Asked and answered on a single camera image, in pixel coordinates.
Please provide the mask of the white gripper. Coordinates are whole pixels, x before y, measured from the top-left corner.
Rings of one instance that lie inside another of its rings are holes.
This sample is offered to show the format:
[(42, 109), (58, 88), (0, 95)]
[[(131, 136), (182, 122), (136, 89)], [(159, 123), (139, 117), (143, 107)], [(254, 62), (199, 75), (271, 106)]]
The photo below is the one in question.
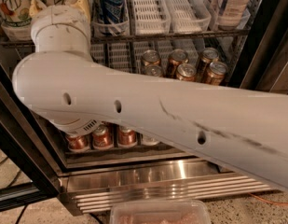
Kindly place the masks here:
[(64, 25), (77, 29), (90, 41), (89, 0), (67, 0), (68, 6), (47, 7), (41, 0), (31, 0), (29, 15), (32, 18), (31, 38), (33, 41), (40, 31), (52, 25)]

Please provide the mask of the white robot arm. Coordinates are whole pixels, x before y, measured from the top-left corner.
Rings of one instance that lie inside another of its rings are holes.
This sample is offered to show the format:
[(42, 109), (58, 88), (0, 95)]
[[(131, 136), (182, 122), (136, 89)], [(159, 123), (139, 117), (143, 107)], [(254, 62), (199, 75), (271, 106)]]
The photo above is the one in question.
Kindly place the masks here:
[(42, 6), (35, 52), (15, 68), (20, 101), (58, 129), (107, 121), (288, 191), (288, 95), (120, 72), (90, 56), (83, 7)]

